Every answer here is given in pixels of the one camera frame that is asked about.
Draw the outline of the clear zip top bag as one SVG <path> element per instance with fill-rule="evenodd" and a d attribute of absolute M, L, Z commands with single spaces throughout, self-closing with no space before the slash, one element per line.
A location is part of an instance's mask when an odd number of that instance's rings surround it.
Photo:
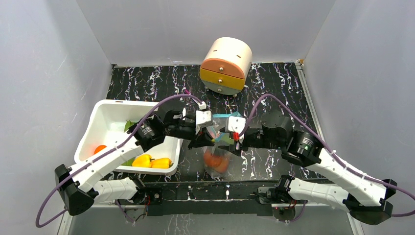
<path fill-rule="evenodd" d="M 239 112 L 234 112 L 231 114 L 214 114 L 213 115 L 213 125 L 208 127 L 207 130 L 211 134 L 211 136 L 214 138 L 214 146 L 213 147 L 203 147 L 203 151 L 210 150 L 211 153 L 215 155 L 222 156 L 223 159 L 229 159 L 231 161 L 231 158 L 233 156 L 232 153 L 219 148 L 219 146 L 229 146 L 229 144 L 232 144 L 232 140 L 229 138 L 229 133 L 222 133 L 220 132 L 220 129 L 226 125 L 227 118 L 230 116 L 236 116 L 236 117 L 242 117 Z M 220 178 L 223 178 L 228 170 L 225 173 L 218 173 L 214 170 L 214 168 L 208 167 L 205 165 L 205 171 L 206 173 L 213 178 L 214 180 L 219 180 Z"/>

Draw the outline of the orange pumpkin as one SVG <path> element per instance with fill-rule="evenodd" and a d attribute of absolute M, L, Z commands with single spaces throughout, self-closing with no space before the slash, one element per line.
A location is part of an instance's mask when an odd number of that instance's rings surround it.
<path fill-rule="evenodd" d="M 222 156 L 215 155 L 210 150 L 204 152 L 203 158 L 205 165 L 211 168 L 218 167 L 223 161 Z"/>

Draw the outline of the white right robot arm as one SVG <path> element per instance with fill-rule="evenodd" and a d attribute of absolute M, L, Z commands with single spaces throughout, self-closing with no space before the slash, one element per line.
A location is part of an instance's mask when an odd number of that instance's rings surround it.
<path fill-rule="evenodd" d="M 378 225 L 392 216 L 388 199 L 395 194 L 391 179 L 374 183 L 363 178 L 355 167 L 337 162 L 322 143 L 307 132 L 296 131 L 288 117 L 270 112 L 261 119 L 261 127 L 246 127 L 242 117 L 229 117 L 222 132 L 233 141 L 227 150 L 240 156 L 249 148 L 276 149 L 283 159 L 325 176 L 332 185 L 303 181 L 289 175 L 281 176 L 277 186 L 259 187 L 255 192 L 262 204 L 312 201 L 339 208 L 353 218 L 369 225 Z"/>

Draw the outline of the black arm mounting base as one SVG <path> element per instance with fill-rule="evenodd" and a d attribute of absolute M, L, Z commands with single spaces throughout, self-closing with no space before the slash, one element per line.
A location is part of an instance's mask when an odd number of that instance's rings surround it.
<path fill-rule="evenodd" d="M 260 187 L 275 188 L 277 181 L 197 181 L 147 182 L 147 187 L 159 188 L 161 203 L 151 203 L 150 216 L 173 214 L 256 214 L 272 216 L 278 207 L 301 206 L 303 201 L 261 204 Z"/>

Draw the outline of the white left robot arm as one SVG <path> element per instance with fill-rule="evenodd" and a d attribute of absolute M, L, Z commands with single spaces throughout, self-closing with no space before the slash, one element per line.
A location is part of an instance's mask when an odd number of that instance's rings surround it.
<path fill-rule="evenodd" d="M 79 215 L 95 203 L 116 200 L 159 203 L 155 198 L 159 189 L 146 188 L 130 177 L 105 180 L 105 176 L 112 171 L 171 176 L 183 140 L 191 148 L 214 145 L 207 131 L 212 124 L 212 112 L 204 102 L 190 114 L 177 95 L 162 102 L 99 101 L 75 152 L 75 164 L 55 169 L 66 210 Z"/>

